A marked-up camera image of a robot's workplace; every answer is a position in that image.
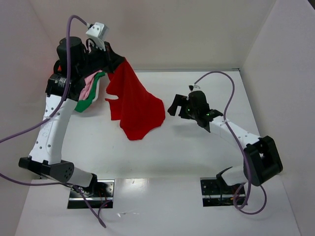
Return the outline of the red t shirt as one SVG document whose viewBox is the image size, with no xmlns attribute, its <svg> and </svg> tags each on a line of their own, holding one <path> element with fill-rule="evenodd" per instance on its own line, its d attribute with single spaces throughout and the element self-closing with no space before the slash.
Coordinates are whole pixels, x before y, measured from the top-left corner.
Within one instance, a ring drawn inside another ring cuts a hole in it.
<svg viewBox="0 0 315 236">
<path fill-rule="evenodd" d="M 108 77 L 110 83 L 106 92 L 118 97 L 105 99 L 110 105 L 111 119 L 120 122 L 120 128 L 129 140 L 141 140 L 163 124 L 163 101 L 146 90 L 127 60 Z"/>
</svg>

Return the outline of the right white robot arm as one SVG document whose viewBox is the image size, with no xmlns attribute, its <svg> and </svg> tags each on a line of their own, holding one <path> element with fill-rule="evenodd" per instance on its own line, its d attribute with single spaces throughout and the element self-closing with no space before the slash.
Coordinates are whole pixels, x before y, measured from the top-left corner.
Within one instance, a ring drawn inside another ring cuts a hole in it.
<svg viewBox="0 0 315 236">
<path fill-rule="evenodd" d="M 250 182 L 254 186 L 263 183 L 283 171 L 276 143 L 270 136 L 252 134 L 223 117 L 223 113 L 211 109 L 204 92 L 197 90 L 189 95 L 176 94 L 168 113 L 192 119 L 207 132 L 216 134 L 236 147 L 245 156 L 243 164 L 221 171 L 217 177 L 227 186 Z"/>
</svg>

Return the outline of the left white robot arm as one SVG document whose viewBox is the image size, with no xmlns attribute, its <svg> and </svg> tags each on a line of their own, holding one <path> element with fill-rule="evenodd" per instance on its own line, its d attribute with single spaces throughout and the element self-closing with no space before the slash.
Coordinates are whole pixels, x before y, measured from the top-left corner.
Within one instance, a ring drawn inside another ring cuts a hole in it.
<svg viewBox="0 0 315 236">
<path fill-rule="evenodd" d="M 69 88 L 66 88 L 67 62 L 66 39 L 57 47 L 59 59 L 46 87 L 46 107 L 36 142 L 27 157 L 19 160 L 19 167 L 37 175 L 53 179 L 62 184 L 75 185 L 78 191 L 92 196 L 100 188 L 97 176 L 62 159 L 62 146 L 70 117 L 85 87 L 85 78 L 95 72 L 114 72 L 124 58 L 116 54 L 109 42 L 105 50 L 96 46 L 96 41 L 87 39 L 91 50 L 87 51 L 79 37 L 70 38 L 71 74 Z"/>
</svg>

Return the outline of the pink t shirt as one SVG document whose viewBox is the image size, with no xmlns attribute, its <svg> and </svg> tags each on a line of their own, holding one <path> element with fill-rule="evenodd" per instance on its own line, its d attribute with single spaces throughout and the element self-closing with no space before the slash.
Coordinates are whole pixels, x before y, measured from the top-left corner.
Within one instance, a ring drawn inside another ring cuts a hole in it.
<svg viewBox="0 0 315 236">
<path fill-rule="evenodd" d="M 84 79 L 85 81 L 85 86 L 81 90 L 81 93 L 79 95 L 79 100 L 87 100 L 89 95 L 94 95 L 95 96 L 95 88 L 97 84 L 97 79 L 95 78 L 96 74 L 98 72 L 95 72 L 88 77 Z"/>
</svg>

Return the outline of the white plastic basket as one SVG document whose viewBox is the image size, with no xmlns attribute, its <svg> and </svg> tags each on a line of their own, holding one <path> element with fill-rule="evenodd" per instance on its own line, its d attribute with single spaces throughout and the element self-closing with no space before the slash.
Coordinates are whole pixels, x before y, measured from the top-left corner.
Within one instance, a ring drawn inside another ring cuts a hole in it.
<svg viewBox="0 0 315 236">
<path fill-rule="evenodd" d="M 97 101 L 97 99 L 98 99 L 99 86 L 100 86 L 99 84 L 100 84 L 100 79 L 97 81 L 96 88 L 95 88 L 95 97 L 94 97 L 94 99 L 92 100 L 92 103 L 94 103 L 94 102 Z"/>
</svg>

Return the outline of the green t shirt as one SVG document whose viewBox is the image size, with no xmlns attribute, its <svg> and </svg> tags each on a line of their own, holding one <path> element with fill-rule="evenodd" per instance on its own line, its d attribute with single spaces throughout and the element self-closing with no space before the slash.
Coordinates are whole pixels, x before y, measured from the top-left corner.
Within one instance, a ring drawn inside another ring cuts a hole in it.
<svg viewBox="0 0 315 236">
<path fill-rule="evenodd" d="M 106 75 L 104 71 L 99 70 L 97 72 L 98 73 L 95 76 L 97 80 L 101 79 L 102 77 Z M 93 98 L 94 98 L 94 95 L 89 95 L 87 100 L 78 100 L 78 103 L 74 110 L 79 113 L 84 112 L 92 104 Z"/>
</svg>

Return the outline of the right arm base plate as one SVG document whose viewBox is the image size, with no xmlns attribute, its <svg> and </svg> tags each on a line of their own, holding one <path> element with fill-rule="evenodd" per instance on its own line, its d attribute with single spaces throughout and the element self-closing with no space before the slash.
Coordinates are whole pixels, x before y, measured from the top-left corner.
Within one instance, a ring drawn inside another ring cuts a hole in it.
<svg viewBox="0 0 315 236">
<path fill-rule="evenodd" d="M 223 186 L 216 178 L 201 178 L 200 185 L 203 207 L 233 206 L 235 191 L 240 186 Z"/>
</svg>

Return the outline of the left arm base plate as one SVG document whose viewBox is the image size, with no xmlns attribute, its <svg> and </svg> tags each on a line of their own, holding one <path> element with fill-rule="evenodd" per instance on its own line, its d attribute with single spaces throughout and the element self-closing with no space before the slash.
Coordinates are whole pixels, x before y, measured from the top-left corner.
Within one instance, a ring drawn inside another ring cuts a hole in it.
<svg viewBox="0 0 315 236">
<path fill-rule="evenodd" d="M 113 179 L 99 180 L 99 189 L 93 194 L 87 194 L 82 191 L 87 202 L 93 209 L 100 208 L 104 203 L 104 208 L 113 208 L 114 186 L 115 181 Z M 82 196 L 73 188 L 71 188 L 67 203 L 67 209 L 87 209 L 88 206 L 85 203 Z"/>
</svg>

